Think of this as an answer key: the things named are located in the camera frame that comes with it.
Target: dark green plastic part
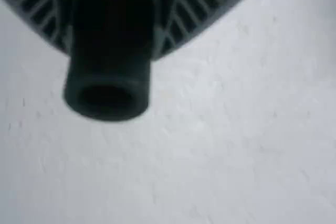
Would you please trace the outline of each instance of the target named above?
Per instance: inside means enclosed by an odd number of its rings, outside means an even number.
[[[149,105],[151,61],[199,35],[240,0],[5,0],[70,56],[64,98],[79,114],[125,121]]]

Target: white wall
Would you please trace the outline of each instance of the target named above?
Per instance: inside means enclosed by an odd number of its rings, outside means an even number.
[[[335,0],[244,0],[125,124],[70,112],[68,59],[0,5],[1,224],[336,222]]]

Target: white surface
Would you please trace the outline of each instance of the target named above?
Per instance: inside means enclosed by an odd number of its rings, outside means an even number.
[[[2,2],[0,48],[1,224],[336,222],[335,0],[244,0],[126,124],[71,113],[67,58]]]

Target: textured white surface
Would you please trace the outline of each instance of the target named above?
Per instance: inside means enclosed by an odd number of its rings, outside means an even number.
[[[335,0],[244,0],[126,124],[71,113],[68,59],[0,4],[0,223],[336,222]]]

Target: cylindrical nozzle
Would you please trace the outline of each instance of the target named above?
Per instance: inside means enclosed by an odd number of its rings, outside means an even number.
[[[81,115],[123,121],[149,104],[155,0],[79,0],[65,100]]]

